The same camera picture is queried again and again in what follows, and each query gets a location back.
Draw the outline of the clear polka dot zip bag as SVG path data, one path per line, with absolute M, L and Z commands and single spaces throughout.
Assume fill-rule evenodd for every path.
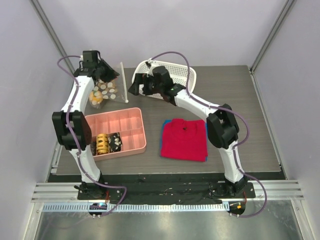
M 93 106 L 90 104 L 89 99 L 88 103 L 96 109 L 102 108 L 103 105 L 107 103 L 107 101 L 116 101 L 120 103 L 128 103 L 128 93 L 127 93 L 127 84 L 126 84 L 126 77 L 124 71 L 124 65 L 120 62 L 115 68 L 115 71 L 119 73 L 119 76 L 110 81 L 110 82 L 103 82 L 99 80 L 92 91 L 100 91 L 103 95 L 103 101 L 98 106 Z

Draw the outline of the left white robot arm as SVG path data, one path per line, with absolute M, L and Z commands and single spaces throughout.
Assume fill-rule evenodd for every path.
M 61 61 L 68 58 L 80 59 L 79 67 L 73 73 L 61 66 Z M 52 114 L 57 141 L 76 161 L 81 173 L 81 183 L 91 184 L 89 194 L 100 200 L 106 195 L 107 185 L 93 158 L 92 131 L 84 111 L 96 82 L 109 82 L 119 74 L 100 57 L 99 52 L 83 53 L 82 56 L 68 55 L 59 59 L 57 66 L 73 79 L 67 102 L 60 111 Z

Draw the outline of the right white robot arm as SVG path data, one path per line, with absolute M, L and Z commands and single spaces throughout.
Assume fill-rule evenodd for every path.
M 147 73 L 135 73 L 129 93 L 137 96 L 160 94 L 164 101 L 183 108 L 206 122 L 209 142 L 218 149 L 223 167 L 226 193 L 233 198 L 243 193 L 248 178 L 238 152 L 239 126 L 235 113 L 227 104 L 204 101 L 189 91 L 189 85 L 174 83 L 165 66 L 152 66 Z

